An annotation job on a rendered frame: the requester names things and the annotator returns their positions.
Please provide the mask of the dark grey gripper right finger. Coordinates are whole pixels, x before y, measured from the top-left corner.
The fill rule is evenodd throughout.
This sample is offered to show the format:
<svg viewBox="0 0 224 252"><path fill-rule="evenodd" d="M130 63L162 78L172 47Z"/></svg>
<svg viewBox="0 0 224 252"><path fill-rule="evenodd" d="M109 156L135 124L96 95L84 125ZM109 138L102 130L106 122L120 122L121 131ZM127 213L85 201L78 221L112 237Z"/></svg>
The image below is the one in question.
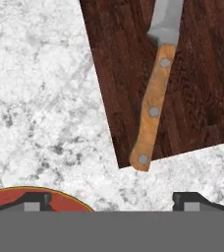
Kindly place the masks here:
<svg viewBox="0 0 224 252"><path fill-rule="evenodd" d="M224 206L212 203L198 192L174 192L172 196L174 212L224 211Z"/></svg>

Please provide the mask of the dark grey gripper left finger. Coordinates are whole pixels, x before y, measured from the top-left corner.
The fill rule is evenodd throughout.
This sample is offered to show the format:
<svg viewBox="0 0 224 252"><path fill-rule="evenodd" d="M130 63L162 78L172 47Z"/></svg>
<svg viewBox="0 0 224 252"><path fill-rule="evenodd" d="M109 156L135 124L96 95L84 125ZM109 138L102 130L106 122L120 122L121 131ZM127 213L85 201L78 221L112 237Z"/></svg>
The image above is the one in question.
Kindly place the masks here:
<svg viewBox="0 0 224 252"><path fill-rule="evenodd" d="M0 205L0 211L49 212L52 195L47 192L26 192L16 201Z"/></svg>

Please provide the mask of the red plate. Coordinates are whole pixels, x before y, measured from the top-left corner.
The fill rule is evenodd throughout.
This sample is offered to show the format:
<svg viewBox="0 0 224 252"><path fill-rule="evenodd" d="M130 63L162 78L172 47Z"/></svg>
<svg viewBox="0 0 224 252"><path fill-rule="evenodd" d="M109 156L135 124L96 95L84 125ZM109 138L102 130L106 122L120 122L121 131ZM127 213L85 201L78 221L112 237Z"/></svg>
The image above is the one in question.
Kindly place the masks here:
<svg viewBox="0 0 224 252"><path fill-rule="evenodd" d="M66 193L44 187L20 186L0 189L0 205L16 201L26 192L47 192L52 195L49 212L92 212L92 208Z"/></svg>

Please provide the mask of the dark wooden cutting board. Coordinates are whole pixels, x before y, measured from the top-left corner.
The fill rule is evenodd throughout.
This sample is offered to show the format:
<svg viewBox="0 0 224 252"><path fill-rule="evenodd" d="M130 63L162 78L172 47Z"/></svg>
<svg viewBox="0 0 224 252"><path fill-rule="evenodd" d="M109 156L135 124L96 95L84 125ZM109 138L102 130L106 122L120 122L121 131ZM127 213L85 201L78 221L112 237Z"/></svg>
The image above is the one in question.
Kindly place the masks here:
<svg viewBox="0 0 224 252"><path fill-rule="evenodd" d="M155 0L79 0L119 167L129 164L156 48ZM224 143L224 0L185 0L153 158Z"/></svg>

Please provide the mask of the wooden-handled kitchen knife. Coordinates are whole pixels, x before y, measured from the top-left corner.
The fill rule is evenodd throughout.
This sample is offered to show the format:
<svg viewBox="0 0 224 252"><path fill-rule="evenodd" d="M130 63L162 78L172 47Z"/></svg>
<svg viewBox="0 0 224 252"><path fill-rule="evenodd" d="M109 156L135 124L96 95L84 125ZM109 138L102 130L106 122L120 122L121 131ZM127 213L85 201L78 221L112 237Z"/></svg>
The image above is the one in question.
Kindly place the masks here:
<svg viewBox="0 0 224 252"><path fill-rule="evenodd" d="M143 96L140 128L130 155L131 166L148 171L171 68L180 36L184 0L155 0L148 38L157 45L156 58Z"/></svg>

